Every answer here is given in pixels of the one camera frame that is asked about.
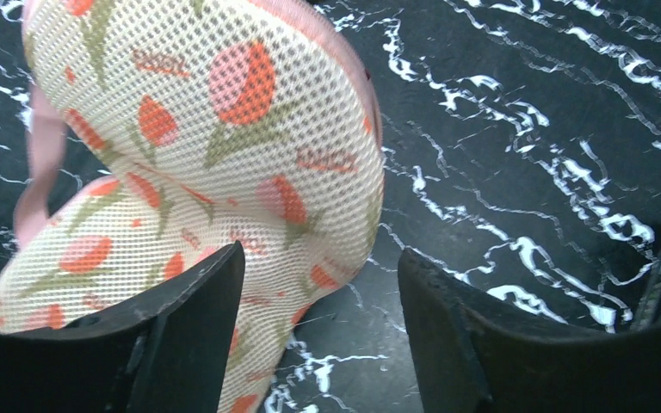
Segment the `floral mesh laundry bag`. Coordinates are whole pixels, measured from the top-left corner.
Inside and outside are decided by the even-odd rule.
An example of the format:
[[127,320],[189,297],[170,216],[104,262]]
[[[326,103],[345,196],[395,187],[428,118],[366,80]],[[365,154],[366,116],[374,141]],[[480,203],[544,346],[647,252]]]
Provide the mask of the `floral mesh laundry bag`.
[[64,327],[240,242],[218,409],[257,411],[294,326],[374,245],[360,58],[306,1],[27,1],[22,41],[30,181],[0,333]]

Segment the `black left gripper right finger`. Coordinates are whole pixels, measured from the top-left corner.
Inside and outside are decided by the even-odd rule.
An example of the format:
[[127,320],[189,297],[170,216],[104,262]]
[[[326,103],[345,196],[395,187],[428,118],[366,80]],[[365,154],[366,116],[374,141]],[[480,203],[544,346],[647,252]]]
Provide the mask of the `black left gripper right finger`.
[[398,286],[427,412],[661,412],[661,324],[608,334],[523,311],[413,250]]

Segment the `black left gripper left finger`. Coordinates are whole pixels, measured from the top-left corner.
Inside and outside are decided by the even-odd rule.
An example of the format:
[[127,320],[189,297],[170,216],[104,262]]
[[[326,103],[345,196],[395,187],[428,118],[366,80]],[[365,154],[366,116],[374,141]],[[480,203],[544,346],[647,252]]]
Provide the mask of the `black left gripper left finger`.
[[64,328],[0,334],[0,412],[215,412],[244,265],[233,243]]

